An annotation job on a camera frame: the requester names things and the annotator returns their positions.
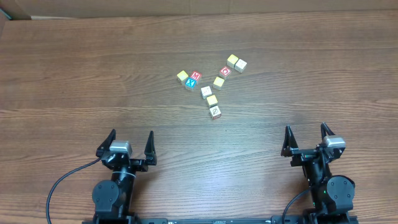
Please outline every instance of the wooden table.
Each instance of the wooden table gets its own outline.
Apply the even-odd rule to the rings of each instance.
[[[398,11],[139,17],[6,22],[0,40],[0,222],[45,223],[64,173],[95,159],[112,128],[143,158],[155,132],[158,165],[137,176],[141,217],[244,218],[281,214],[307,188],[280,157],[285,125],[300,148],[326,121],[345,137],[333,174],[357,185],[361,223],[398,219]],[[248,62],[210,118],[181,70],[211,85],[230,54]],[[65,179],[53,223],[81,223],[111,171],[95,164]],[[312,206],[309,197],[289,210]]]

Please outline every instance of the black wire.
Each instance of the black wire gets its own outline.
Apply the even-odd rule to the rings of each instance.
[[[320,149],[320,152],[321,152],[321,160],[322,160],[322,169],[323,170],[322,170],[322,177],[321,177],[321,179],[319,181],[319,185],[322,184],[323,180],[326,177],[326,162],[325,162],[325,155],[323,153],[323,149],[322,148]]]
[[[286,217],[286,213],[287,210],[289,209],[289,207],[294,203],[294,201],[296,201],[297,199],[299,199],[301,196],[305,195],[306,193],[308,193],[310,190],[312,189],[312,186],[310,188],[308,188],[307,190],[304,190],[303,192],[299,193],[298,195],[296,195],[296,197],[294,197],[287,205],[286,208],[284,210],[284,213],[282,214],[282,224],[285,224],[285,217]]]
[[[65,175],[63,175],[61,178],[59,178],[59,179],[56,181],[56,183],[54,184],[54,186],[52,186],[52,188],[51,188],[51,190],[50,190],[49,196],[47,197],[47,203],[45,204],[45,216],[46,216],[46,218],[47,218],[47,223],[48,223],[48,224],[52,224],[51,219],[50,219],[50,211],[49,211],[49,210],[50,210],[50,199],[51,199],[51,195],[52,195],[52,193],[54,192],[54,190],[55,190],[55,188],[57,187],[57,185],[58,185],[63,179],[65,179],[66,177],[68,177],[70,174],[73,174],[73,173],[75,173],[75,172],[77,172],[77,171],[79,171],[79,170],[82,170],[82,169],[84,169],[84,168],[86,168],[86,167],[89,167],[89,166],[91,166],[91,165],[97,163],[97,162],[100,161],[100,160],[101,160],[101,158],[98,158],[98,159],[94,160],[94,161],[91,162],[91,163],[88,163],[88,164],[86,164],[86,165],[84,165],[84,166],[81,166],[81,167],[76,168],[76,169],[74,169],[74,170],[72,170],[72,171],[69,171],[69,172],[67,172]]]

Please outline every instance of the white block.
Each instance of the white block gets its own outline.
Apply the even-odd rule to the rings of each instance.
[[[212,95],[210,86],[203,87],[200,90],[201,90],[201,97],[203,97],[203,99],[206,99],[207,96]]]
[[[236,62],[236,64],[235,64],[235,70],[237,70],[238,72],[242,73],[247,65],[248,64],[244,60],[239,59],[238,62]]]
[[[229,77],[229,75],[231,74],[231,72],[232,71],[227,66],[224,66],[220,70],[220,77],[226,80]]]
[[[201,73],[199,73],[199,72],[197,72],[197,71],[193,71],[193,72],[192,72],[192,75],[191,75],[191,78],[192,78],[193,80],[195,80],[197,83],[199,83],[199,82],[200,82],[200,79],[201,79]]]
[[[218,108],[218,106],[214,106],[214,107],[210,108],[210,114],[211,114],[211,118],[217,119],[221,116],[221,111]]]

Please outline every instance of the black metal frame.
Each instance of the black metal frame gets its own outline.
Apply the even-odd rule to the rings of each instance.
[[[302,166],[308,179],[315,208],[306,209],[302,215],[285,217],[286,224],[357,224],[356,217],[350,217],[353,209],[355,183],[342,175],[332,175],[329,162],[340,158],[345,150],[342,137],[336,136],[322,123],[322,142],[315,149],[300,150],[290,126],[285,129],[285,141],[281,156],[292,157],[291,166]],[[106,140],[97,148],[96,156],[103,165],[113,170],[111,180],[103,180],[93,190],[95,215],[90,222],[82,224],[281,224],[282,216],[271,218],[167,220],[165,218],[140,219],[129,212],[132,187],[137,171],[147,172],[148,166],[156,166],[154,133],[150,132],[145,148],[146,159],[133,159],[126,152],[110,152],[116,131],[112,130]]]

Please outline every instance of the toy block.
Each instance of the toy block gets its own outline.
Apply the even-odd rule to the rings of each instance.
[[[211,114],[211,118],[217,119],[221,116],[221,111],[218,108],[218,106],[214,106],[214,107],[210,108],[210,114]]]
[[[196,82],[194,79],[189,78],[189,79],[187,79],[187,81],[185,82],[185,88],[186,88],[187,90],[193,91],[193,90],[195,89],[196,84],[197,84],[197,82]]]
[[[199,81],[201,79],[201,73],[199,73],[197,71],[193,71],[191,78],[194,79],[197,83],[199,83]]]
[[[188,74],[182,70],[180,73],[177,74],[177,80],[184,85],[185,81],[188,78]]]
[[[224,66],[220,70],[220,77],[226,80],[231,73],[232,73],[232,71],[227,66]]]
[[[217,106],[218,101],[215,95],[209,96],[208,98],[206,98],[206,100],[207,104],[209,105],[209,108]]]
[[[235,67],[235,64],[236,64],[236,62],[237,62],[238,60],[239,60],[239,59],[238,59],[237,56],[231,55],[231,56],[229,56],[229,58],[227,59],[226,64],[227,64],[229,67],[234,68],[234,67]]]
[[[225,80],[220,78],[220,77],[216,77],[216,79],[213,82],[213,87],[217,90],[221,90],[221,87],[223,87]]]
[[[238,72],[242,73],[247,65],[248,64],[244,60],[239,59],[238,62],[236,62],[235,70],[237,70]]]
[[[201,90],[201,97],[203,97],[203,99],[206,99],[208,96],[212,95],[210,86],[203,87],[200,90]]]

